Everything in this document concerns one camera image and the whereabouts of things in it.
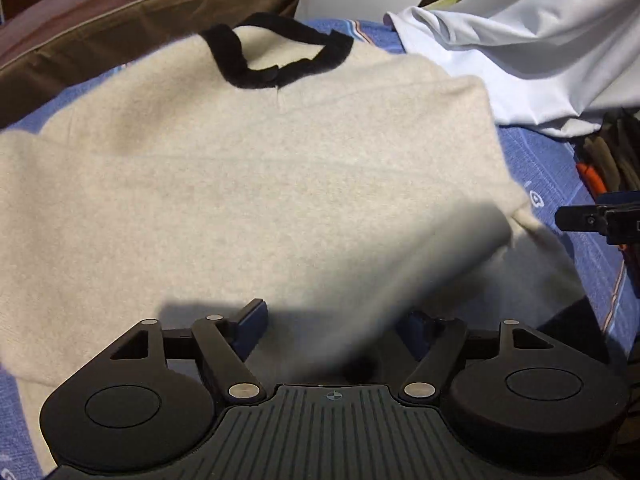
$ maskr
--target orange strap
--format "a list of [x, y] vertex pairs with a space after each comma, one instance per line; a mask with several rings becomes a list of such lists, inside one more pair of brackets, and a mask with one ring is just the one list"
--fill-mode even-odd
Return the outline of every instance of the orange strap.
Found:
[[578, 162], [575, 165], [575, 169], [578, 170], [580, 178], [584, 182], [584, 185], [587, 187], [594, 200], [599, 195], [607, 192], [607, 188], [605, 187], [602, 178], [593, 166], [585, 164], [584, 162]]

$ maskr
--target white fabric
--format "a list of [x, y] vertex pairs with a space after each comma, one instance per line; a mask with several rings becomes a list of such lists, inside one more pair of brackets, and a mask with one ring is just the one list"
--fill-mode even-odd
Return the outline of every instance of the white fabric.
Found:
[[572, 137], [640, 106], [640, 0], [462, 0], [386, 19], [408, 52], [480, 76], [497, 124]]
[[[320, 49], [236, 32], [252, 68]], [[36, 421], [47, 387], [140, 319], [189, 326], [263, 297], [272, 326], [248, 366], [286, 381], [303, 319], [365, 315], [424, 234], [472, 201], [496, 203], [514, 231], [468, 289], [484, 325], [536, 324], [584, 295], [562, 246], [527, 214], [481, 81], [363, 43], [330, 72], [241, 90], [200, 37], [179, 41], [39, 136], [2, 134], [0, 180], [0, 361], [18, 377], [45, 470]], [[429, 257], [464, 257], [457, 241]]]

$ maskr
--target cream sweater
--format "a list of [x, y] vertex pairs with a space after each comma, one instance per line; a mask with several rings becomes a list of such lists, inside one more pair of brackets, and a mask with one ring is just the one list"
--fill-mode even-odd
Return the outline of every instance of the cream sweater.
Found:
[[[280, 34], [255, 26], [274, 20]], [[478, 78], [346, 38], [303, 43], [322, 40], [282, 19], [253, 23], [237, 39], [208, 37], [220, 40], [218, 63], [201, 36], [187, 38], [60, 110], [40, 135], [0, 137], [0, 362], [20, 379], [34, 435], [44, 399], [25, 384], [60, 384], [147, 317], [189, 326], [264, 298], [271, 342], [249, 363], [258, 378], [286, 378], [291, 342], [304, 353], [302, 317], [322, 326], [366, 312], [385, 276], [469, 202], [520, 222], [514, 248], [485, 269], [489, 310], [551, 312], [582, 294], [562, 249], [522, 222], [527, 198]], [[238, 40], [253, 70], [329, 61], [315, 75], [289, 70], [286, 85], [238, 88], [246, 78], [223, 76], [246, 75]], [[428, 259], [464, 255], [446, 241]]]

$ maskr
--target fabric pile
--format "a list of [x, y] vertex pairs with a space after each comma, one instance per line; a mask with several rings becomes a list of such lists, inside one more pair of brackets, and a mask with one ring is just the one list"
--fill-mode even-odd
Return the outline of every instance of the fabric pile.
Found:
[[409, 308], [561, 332], [580, 304], [624, 359], [640, 302], [622, 256], [553, 217], [640, 190], [640, 0], [445, 6], [387, 27], [216, 25], [2, 133], [0, 416], [44, 472], [42, 403], [145, 318], [187, 327], [264, 298], [247, 364], [267, 387]]

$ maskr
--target black collar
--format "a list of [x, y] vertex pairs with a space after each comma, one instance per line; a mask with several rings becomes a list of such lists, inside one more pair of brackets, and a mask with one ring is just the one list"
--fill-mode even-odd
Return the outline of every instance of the black collar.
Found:
[[240, 23], [268, 28], [276, 34], [300, 43], [324, 45], [313, 59], [303, 58], [283, 67], [277, 65], [252, 70], [242, 55], [242, 44], [228, 25], [215, 25], [200, 35], [209, 45], [211, 53], [225, 80], [236, 88], [281, 88], [308, 75], [328, 72], [340, 66], [351, 52], [353, 38], [331, 31], [326, 35], [291, 18], [259, 12]]

